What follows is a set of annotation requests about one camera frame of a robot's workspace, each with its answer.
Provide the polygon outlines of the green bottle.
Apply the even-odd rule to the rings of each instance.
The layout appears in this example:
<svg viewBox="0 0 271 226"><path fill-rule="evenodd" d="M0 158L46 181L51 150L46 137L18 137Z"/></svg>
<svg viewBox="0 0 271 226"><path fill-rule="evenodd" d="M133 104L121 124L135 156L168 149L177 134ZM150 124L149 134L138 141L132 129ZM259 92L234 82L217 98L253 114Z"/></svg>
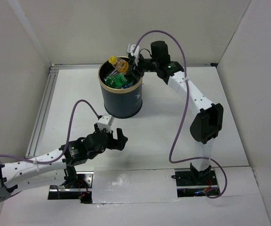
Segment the green bottle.
<svg viewBox="0 0 271 226"><path fill-rule="evenodd" d="M122 89L121 87L131 81L134 81L133 79L128 79L124 76L122 73L118 73L114 76L107 76L105 79L105 84L113 89Z"/></svg>

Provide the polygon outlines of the clear wide-mouth plastic jar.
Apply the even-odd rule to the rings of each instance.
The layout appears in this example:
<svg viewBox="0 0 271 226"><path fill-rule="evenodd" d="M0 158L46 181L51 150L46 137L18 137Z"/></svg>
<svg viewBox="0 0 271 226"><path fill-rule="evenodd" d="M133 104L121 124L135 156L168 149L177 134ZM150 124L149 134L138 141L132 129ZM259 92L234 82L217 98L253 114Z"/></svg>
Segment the clear wide-mouth plastic jar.
<svg viewBox="0 0 271 226"><path fill-rule="evenodd" d="M118 73L119 73L118 70L116 70L116 69L113 68L113 70L111 70L111 71L108 73L108 76L114 76L114 75L116 75L116 74L118 74Z"/></svg>

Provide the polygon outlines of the small bottle yellow cap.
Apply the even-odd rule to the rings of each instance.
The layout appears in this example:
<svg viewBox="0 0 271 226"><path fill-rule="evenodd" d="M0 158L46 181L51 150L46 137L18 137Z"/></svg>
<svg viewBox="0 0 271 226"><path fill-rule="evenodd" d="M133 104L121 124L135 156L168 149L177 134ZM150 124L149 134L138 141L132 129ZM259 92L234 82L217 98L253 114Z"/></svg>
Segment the small bottle yellow cap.
<svg viewBox="0 0 271 226"><path fill-rule="evenodd" d="M116 69L119 73L126 73L129 69L129 64L126 60L116 56L110 56L108 62Z"/></svg>

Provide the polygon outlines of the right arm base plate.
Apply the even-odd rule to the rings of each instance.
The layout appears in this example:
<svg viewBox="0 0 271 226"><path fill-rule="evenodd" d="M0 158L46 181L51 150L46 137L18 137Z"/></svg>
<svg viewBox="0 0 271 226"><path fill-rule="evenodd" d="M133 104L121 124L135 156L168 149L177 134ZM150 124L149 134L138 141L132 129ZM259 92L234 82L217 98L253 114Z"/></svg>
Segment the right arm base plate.
<svg viewBox="0 0 271 226"><path fill-rule="evenodd" d="M175 174L171 176L176 182L177 197L201 197L206 195L206 191L209 190L209 196L217 196L220 194L219 185L217 182L216 174L214 170L199 181L194 181L191 177L191 171L177 170Z"/></svg>

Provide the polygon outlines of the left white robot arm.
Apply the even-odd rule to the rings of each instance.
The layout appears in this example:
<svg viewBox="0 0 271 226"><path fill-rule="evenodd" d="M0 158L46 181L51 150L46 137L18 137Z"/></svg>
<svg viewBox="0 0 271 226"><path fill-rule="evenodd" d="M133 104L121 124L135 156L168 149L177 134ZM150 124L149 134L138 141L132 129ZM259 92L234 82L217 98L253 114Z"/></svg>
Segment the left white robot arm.
<svg viewBox="0 0 271 226"><path fill-rule="evenodd" d="M2 163L0 161L0 202L16 194L41 186L64 186L74 188L79 178L75 166L94 159L106 149L123 150L128 138L122 129L113 132L99 129L86 137L70 141L68 145L28 161Z"/></svg>

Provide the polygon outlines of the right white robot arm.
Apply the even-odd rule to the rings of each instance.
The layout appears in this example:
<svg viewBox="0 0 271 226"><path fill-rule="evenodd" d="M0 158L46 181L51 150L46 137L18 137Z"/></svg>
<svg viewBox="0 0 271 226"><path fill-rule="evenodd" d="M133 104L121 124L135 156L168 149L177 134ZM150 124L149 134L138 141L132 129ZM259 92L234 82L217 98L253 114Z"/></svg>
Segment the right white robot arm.
<svg viewBox="0 0 271 226"><path fill-rule="evenodd" d="M185 120L187 111L194 115L190 134L196 143L197 156L190 159L190 179L196 185L202 184L211 171L210 157L214 140L222 129L223 106L205 97L187 77L185 65L171 60L164 41L151 44L150 58L144 58L138 46L132 50L131 56L135 59L133 70L141 73L155 72L185 101L182 120Z"/></svg>

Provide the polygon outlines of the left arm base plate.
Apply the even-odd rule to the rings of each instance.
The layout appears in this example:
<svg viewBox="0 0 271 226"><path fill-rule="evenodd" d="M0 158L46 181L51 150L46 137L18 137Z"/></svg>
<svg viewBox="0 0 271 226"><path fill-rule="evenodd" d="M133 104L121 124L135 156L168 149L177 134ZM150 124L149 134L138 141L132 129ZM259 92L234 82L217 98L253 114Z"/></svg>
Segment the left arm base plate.
<svg viewBox="0 0 271 226"><path fill-rule="evenodd" d="M79 200L83 204L91 204L93 176L93 171L80 171L72 185L50 186L48 200Z"/></svg>

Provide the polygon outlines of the clear bottle blue label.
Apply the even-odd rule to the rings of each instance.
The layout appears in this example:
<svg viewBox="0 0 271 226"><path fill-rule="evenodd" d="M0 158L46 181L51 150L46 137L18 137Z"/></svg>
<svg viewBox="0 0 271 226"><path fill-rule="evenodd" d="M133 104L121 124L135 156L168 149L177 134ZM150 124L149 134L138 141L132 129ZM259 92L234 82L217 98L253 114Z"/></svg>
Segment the clear bottle blue label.
<svg viewBox="0 0 271 226"><path fill-rule="evenodd" d="M134 81L131 81L131 82L129 82L129 83L123 85L121 88L122 88L122 89L128 89L128 88L134 86L134 83L135 83Z"/></svg>

